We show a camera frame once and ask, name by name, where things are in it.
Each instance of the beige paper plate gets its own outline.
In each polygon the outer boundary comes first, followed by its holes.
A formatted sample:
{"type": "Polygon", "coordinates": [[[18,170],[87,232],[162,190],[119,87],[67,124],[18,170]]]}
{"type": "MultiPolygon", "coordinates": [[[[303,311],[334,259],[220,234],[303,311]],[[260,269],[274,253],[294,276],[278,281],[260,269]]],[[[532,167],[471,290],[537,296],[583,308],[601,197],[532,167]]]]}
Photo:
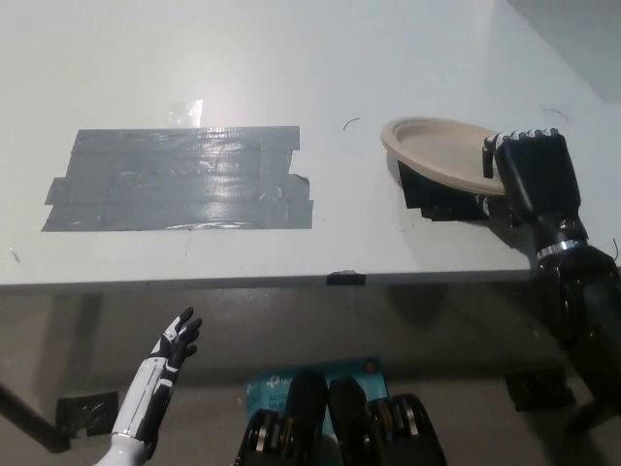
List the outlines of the beige paper plate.
{"type": "Polygon", "coordinates": [[[446,186],[485,195],[505,194],[498,178],[483,177],[481,150],[493,131],[441,118],[402,118],[381,131],[394,157],[420,175],[446,186]]]}

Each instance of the floor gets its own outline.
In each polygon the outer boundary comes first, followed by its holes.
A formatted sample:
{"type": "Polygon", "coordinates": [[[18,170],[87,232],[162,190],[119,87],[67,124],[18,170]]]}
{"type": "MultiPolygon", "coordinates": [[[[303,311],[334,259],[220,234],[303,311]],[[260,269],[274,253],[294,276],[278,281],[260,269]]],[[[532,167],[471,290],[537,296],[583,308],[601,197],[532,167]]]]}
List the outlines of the floor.
{"type": "MultiPolygon", "coordinates": [[[[168,322],[192,305],[199,352],[149,463],[230,464],[245,430],[244,385],[305,362],[380,356],[391,393],[425,404],[450,465],[619,463],[621,421],[580,441],[562,435],[574,409],[523,415],[502,374],[564,362],[524,283],[212,289],[0,298],[0,382],[53,420],[60,396],[123,390],[168,322]]],[[[589,399],[571,378],[579,401],[589,399]]],[[[0,464],[95,463],[107,436],[52,455],[0,418],[0,464]]]]}

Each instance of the duct tape strip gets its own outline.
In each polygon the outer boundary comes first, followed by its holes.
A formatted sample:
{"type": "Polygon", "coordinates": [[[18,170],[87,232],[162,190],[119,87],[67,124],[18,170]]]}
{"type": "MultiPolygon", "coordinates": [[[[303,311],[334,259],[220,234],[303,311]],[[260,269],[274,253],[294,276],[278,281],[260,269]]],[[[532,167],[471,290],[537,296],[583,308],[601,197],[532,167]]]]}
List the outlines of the duct tape strip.
{"type": "Polygon", "coordinates": [[[297,126],[81,130],[43,231],[311,228],[297,126]]]}
{"type": "Polygon", "coordinates": [[[299,126],[180,129],[81,129],[73,151],[299,150],[299,126]]]}
{"type": "Polygon", "coordinates": [[[67,178],[90,178],[89,174],[112,177],[119,174],[136,176],[201,176],[201,175],[286,175],[291,165],[291,150],[175,152],[113,152],[72,155],[67,178]]]}
{"type": "Polygon", "coordinates": [[[312,201],[53,206],[43,231],[311,228],[312,201]]]}
{"type": "Polygon", "coordinates": [[[46,204],[309,200],[309,195],[308,180],[297,175],[158,177],[123,174],[91,182],[56,178],[46,204]]]}

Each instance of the white table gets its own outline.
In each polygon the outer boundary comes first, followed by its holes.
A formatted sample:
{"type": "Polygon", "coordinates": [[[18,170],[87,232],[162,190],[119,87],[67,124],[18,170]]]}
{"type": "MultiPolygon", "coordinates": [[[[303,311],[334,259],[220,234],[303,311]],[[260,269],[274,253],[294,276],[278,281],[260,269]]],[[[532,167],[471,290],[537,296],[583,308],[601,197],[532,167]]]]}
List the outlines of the white table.
{"type": "Polygon", "coordinates": [[[525,277],[528,258],[485,227],[406,210],[379,141],[403,116],[559,127],[592,243],[614,254],[621,107],[600,90],[621,72],[616,7],[580,17],[569,0],[511,3],[521,11],[503,0],[12,3],[0,17],[0,287],[525,277]],[[537,15],[539,32],[525,18],[537,15]],[[311,230],[40,231],[79,129],[167,127],[172,106],[195,99],[203,126],[301,127],[291,173],[310,179],[311,230]]]}

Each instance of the white robotic hand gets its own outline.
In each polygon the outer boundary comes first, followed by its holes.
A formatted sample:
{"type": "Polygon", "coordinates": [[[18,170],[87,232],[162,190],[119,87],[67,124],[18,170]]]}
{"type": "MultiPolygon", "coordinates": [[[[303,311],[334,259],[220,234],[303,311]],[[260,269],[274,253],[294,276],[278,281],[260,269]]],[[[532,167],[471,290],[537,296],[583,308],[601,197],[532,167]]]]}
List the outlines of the white robotic hand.
{"type": "Polygon", "coordinates": [[[97,466],[139,466],[151,459],[157,432],[185,358],[196,352],[202,320],[187,308],[160,336],[143,361],[114,423],[111,448],[97,466]]]}

